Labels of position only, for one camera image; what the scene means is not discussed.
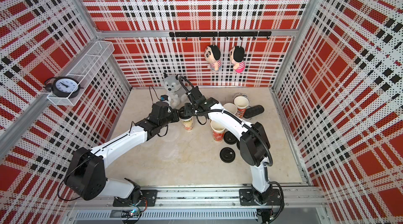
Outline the yellow-red paper cup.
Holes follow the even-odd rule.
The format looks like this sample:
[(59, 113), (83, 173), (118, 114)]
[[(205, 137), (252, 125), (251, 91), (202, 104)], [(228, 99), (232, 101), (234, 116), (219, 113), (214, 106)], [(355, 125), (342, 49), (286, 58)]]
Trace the yellow-red paper cup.
[(192, 131), (194, 127), (193, 117), (180, 117), (182, 125), (186, 131)]

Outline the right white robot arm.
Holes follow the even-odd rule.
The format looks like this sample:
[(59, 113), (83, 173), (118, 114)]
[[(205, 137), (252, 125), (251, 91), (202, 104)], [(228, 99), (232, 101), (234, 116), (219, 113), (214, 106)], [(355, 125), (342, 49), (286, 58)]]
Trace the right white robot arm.
[(267, 168), (273, 165), (264, 127), (260, 123), (244, 121), (226, 110), (214, 98), (205, 98), (198, 87), (186, 90), (189, 103), (184, 105), (185, 115), (205, 116), (222, 125), (239, 141), (240, 155), (250, 165), (252, 175), (251, 201), (257, 205), (278, 205), (284, 207), (284, 193), (281, 185), (269, 179)]

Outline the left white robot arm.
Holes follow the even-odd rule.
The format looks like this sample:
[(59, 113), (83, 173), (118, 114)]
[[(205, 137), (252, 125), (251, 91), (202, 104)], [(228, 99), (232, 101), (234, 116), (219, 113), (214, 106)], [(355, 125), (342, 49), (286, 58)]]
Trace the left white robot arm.
[(128, 198), (136, 187), (130, 181), (106, 177), (106, 168), (134, 147), (145, 143), (170, 123), (179, 121), (179, 110), (166, 102), (156, 102), (148, 117), (132, 122), (130, 129), (92, 149), (79, 148), (73, 153), (63, 183), (85, 201), (98, 196)]

